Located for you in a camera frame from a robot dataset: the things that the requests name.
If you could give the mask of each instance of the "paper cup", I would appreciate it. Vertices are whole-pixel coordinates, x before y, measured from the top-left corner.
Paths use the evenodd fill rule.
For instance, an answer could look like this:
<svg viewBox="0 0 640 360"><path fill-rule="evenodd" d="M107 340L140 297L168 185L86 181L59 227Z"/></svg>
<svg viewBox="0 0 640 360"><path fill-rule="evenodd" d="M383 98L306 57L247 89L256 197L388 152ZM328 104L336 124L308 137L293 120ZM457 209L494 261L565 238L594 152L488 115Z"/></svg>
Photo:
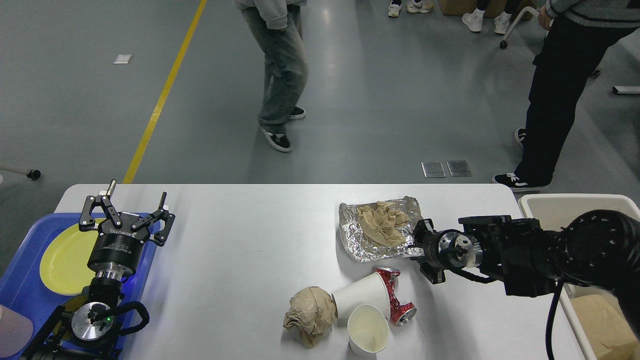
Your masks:
<svg viewBox="0 0 640 360"><path fill-rule="evenodd" d="M332 296L340 319L349 318L356 307L362 304L377 307L385 318L391 317L387 287L377 272L334 292Z"/></svg>
<svg viewBox="0 0 640 360"><path fill-rule="evenodd" d="M358 356L368 356L387 347L389 324L380 310L364 304L356 307L347 321L349 346Z"/></svg>
<svg viewBox="0 0 640 360"><path fill-rule="evenodd" d="M0 305L0 357L15 355L27 345L31 335L31 320Z"/></svg>

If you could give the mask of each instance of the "gray floor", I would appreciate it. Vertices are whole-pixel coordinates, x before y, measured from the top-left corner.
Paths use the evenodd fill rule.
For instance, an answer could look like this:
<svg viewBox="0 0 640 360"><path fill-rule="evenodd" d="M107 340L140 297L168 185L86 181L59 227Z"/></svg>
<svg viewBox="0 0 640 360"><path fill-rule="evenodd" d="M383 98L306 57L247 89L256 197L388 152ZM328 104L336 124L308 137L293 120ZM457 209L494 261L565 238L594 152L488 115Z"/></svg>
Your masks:
<svg viewBox="0 0 640 360"><path fill-rule="evenodd" d="M199 1L0 2L0 274L29 227L77 183L121 181ZM491 19L403 11L387 0L303 9L310 77L271 149L255 114L262 54L231 1L209 0L134 183L487 183L510 172L544 31L525 21L505 50ZM113 65L133 54L128 65ZM640 203L640 33L590 79L546 193L617 193ZM467 160L472 177L426 179L421 161Z"/></svg>

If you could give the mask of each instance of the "yellow floor line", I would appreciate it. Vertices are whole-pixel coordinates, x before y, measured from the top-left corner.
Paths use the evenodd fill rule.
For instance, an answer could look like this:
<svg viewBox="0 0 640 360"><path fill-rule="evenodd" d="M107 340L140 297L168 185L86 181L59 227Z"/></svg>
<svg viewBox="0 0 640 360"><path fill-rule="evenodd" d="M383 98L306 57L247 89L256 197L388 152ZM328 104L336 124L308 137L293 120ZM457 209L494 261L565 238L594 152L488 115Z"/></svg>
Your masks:
<svg viewBox="0 0 640 360"><path fill-rule="evenodd" d="M156 128L156 124L158 122L158 118L162 113L162 109L164 107L164 102L166 98L169 96L169 92L171 91L171 87L173 86L173 82L175 81L175 77L178 74L178 70L180 70L180 65L182 64L182 59L184 59L184 55L187 52L187 48L189 47L189 43L191 42L191 38L193 37L193 33L198 26L198 21L200 20L200 16L204 10L204 6L207 4L207 0L200 0L200 5L198 6L198 10L196 14L193 16L193 20L191 21L191 25L189 27L189 31L187 31L187 35L184 37L184 41L182 41L182 47L180 47L180 51L178 52L178 56L176 56L175 61L173 63L173 67L171 68L171 72L164 83L164 88L160 93L160 98L158 98L158 102L156 107L154 108L153 114L151 114L151 119L149 119L149 123L147 124L147 128L145 129L144 134L142 134L142 139L138 144L138 148L136 149L136 154L133 156L131 163L129 164L129 169L127 170L127 174L122 181L123 184L131 184L133 182L133 178L136 176L136 172L138 171L138 167L140 166L140 161L145 154L145 150L147 150L147 145L149 144L149 140L151 139L151 135Z"/></svg>

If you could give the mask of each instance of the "black sneaker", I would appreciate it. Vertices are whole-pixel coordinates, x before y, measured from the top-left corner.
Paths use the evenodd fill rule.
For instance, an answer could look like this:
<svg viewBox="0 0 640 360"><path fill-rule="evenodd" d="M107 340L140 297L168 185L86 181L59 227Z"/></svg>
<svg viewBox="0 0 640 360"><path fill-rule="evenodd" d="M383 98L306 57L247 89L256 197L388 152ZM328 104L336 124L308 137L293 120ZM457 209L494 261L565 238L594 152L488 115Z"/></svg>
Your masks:
<svg viewBox="0 0 640 360"><path fill-rule="evenodd" d="M286 134L272 133L271 131L267 131L263 128L260 128L260 130L262 130L262 133L264 133L264 136L267 138L269 145L274 147L276 150L282 152L291 151L291 144L289 143L289 139L287 138Z"/></svg>
<svg viewBox="0 0 640 360"><path fill-rule="evenodd" d="M527 136L527 130L523 128L517 129L515 134L513 134L513 136L516 138L516 142L518 143L520 148L524 150L524 146L522 146L522 142L524 141L525 136Z"/></svg>
<svg viewBox="0 0 640 360"><path fill-rule="evenodd" d="M296 106L295 108L293 108L291 115L289 115L289 119L291 120L304 119L305 116L307 116L307 112L305 112L304 109L301 109Z"/></svg>
<svg viewBox="0 0 640 360"><path fill-rule="evenodd" d="M520 178L518 178L516 174L512 172L508 174L496 175L491 179L491 182L494 184L506 185L513 192L532 192L536 190L542 190L550 185L550 183L542 186L529 185L524 181L521 181Z"/></svg>

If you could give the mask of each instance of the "sweater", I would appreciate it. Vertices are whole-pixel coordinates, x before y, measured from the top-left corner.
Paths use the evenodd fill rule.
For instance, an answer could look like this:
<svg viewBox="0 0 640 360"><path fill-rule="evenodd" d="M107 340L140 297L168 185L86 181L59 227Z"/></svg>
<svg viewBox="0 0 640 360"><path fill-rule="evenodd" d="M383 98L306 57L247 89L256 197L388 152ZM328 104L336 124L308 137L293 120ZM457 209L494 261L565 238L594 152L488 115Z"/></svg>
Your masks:
<svg viewBox="0 0 640 360"><path fill-rule="evenodd" d="M287 5L304 5L307 0L234 0L240 10L256 8L267 28L273 30L287 27Z"/></svg>
<svg viewBox="0 0 640 360"><path fill-rule="evenodd" d="M560 15L596 28L640 27L640 0L547 0L551 18Z"/></svg>

